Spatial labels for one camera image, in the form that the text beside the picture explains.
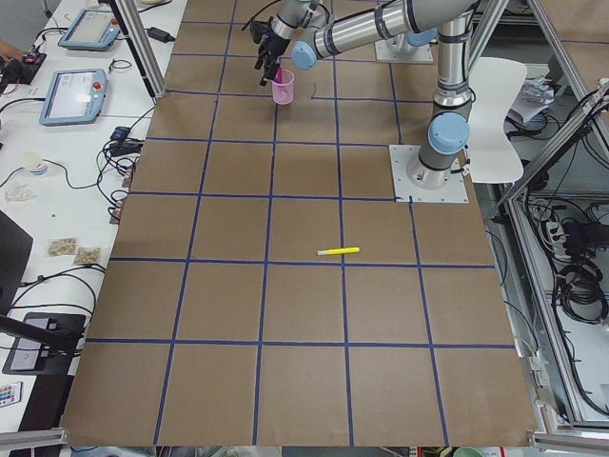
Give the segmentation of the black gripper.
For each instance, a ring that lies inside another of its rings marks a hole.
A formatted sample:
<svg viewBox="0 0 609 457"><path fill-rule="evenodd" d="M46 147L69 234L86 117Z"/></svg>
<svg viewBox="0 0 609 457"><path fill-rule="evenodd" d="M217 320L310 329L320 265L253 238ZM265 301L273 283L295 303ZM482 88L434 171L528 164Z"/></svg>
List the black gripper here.
<svg viewBox="0 0 609 457"><path fill-rule="evenodd" d="M275 82L277 71L281 66L279 58L285 53L289 41L270 30L255 31L254 43L259 44L254 69L263 70L260 86L265 87L269 82Z"/></svg>

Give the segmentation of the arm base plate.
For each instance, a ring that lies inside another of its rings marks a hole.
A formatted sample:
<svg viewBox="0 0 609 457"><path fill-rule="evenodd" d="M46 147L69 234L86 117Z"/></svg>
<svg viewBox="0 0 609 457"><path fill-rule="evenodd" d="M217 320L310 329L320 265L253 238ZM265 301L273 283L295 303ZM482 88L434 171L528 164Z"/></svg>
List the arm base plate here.
<svg viewBox="0 0 609 457"><path fill-rule="evenodd" d="M390 145L395 200L402 203L467 204L468 195L459 161L449 169L427 169L418 145Z"/></svg>
<svg viewBox="0 0 609 457"><path fill-rule="evenodd" d="M375 43L376 59L380 62L402 64L431 64L433 55L428 44L413 47L406 42L394 44L388 40Z"/></svg>

